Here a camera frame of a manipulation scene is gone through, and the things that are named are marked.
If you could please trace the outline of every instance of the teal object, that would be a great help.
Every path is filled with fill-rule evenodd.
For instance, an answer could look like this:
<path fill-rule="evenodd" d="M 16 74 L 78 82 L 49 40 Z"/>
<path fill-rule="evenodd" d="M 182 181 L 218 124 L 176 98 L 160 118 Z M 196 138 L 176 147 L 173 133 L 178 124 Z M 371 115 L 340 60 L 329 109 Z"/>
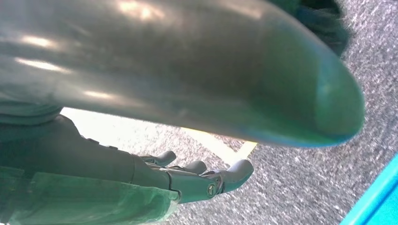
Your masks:
<path fill-rule="evenodd" d="M 398 224 L 398 155 L 386 166 L 340 225 Z"/>
<path fill-rule="evenodd" d="M 6 0 L 0 28 L 1 105 L 34 116 L 66 106 L 298 147 L 364 120 L 339 57 L 263 0 Z"/>

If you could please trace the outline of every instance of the yellow painted line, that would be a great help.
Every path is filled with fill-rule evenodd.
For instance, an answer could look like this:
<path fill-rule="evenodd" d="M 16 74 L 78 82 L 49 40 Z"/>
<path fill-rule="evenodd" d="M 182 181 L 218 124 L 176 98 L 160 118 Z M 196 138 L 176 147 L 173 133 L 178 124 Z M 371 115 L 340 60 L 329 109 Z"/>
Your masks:
<path fill-rule="evenodd" d="M 233 165 L 237 161 L 237 154 L 225 145 L 222 141 L 215 138 L 213 135 L 188 128 L 182 128 L 189 136 L 197 140 L 206 149 L 214 153 L 222 161 L 229 165 Z"/>
<path fill-rule="evenodd" d="M 247 159 L 256 146 L 256 142 L 247 141 L 243 143 L 242 147 L 240 147 L 239 151 L 237 152 L 239 159 Z"/>

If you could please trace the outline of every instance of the robotic hand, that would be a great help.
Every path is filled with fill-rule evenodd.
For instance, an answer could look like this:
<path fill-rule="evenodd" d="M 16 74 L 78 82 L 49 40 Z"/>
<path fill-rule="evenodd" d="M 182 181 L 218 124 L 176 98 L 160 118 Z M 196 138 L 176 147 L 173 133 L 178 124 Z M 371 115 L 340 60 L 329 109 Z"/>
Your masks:
<path fill-rule="evenodd" d="M 18 125 L 2 125 L 2 131 L 15 134 Z M 142 187 L 156 187 L 179 193 L 179 203 L 208 200 L 243 185 L 253 173 L 247 160 L 228 170 L 206 172 L 201 161 L 184 167 L 166 167 L 176 155 L 137 156 L 112 146 L 102 146 L 82 137 L 73 122 L 62 116 L 45 124 L 23 127 L 26 136 L 1 141 L 0 165 L 35 172 L 113 180 Z"/>

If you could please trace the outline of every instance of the pavement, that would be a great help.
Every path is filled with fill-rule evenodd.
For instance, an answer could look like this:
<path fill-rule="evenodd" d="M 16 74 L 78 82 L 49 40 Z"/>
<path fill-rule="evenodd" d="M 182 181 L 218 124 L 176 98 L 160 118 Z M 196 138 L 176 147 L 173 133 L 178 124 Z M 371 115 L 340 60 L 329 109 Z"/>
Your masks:
<path fill-rule="evenodd" d="M 341 4 L 353 36 L 343 60 L 367 109 L 362 132 L 343 145 L 275 147 L 75 109 L 62 114 L 104 145 L 138 155 L 173 150 L 172 165 L 202 160 L 209 169 L 225 169 L 236 158 L 252 162 L 255 172 L 240 189 L 180 205 L 162 225 L 338 224 L 398 152 L 398 1 Z"/>

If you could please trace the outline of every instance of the metal screw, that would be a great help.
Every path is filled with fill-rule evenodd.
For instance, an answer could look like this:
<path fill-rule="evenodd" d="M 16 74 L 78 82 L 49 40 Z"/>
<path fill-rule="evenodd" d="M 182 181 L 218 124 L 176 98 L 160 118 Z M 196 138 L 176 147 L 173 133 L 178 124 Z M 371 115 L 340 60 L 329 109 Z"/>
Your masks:
<path fill-rule="evenodd" d="M 210 184 L 209 187 L 207 188 L 207 195 L 209 197 L 214 196 L 215 194 L 215 185 L 214 184 Z"/>

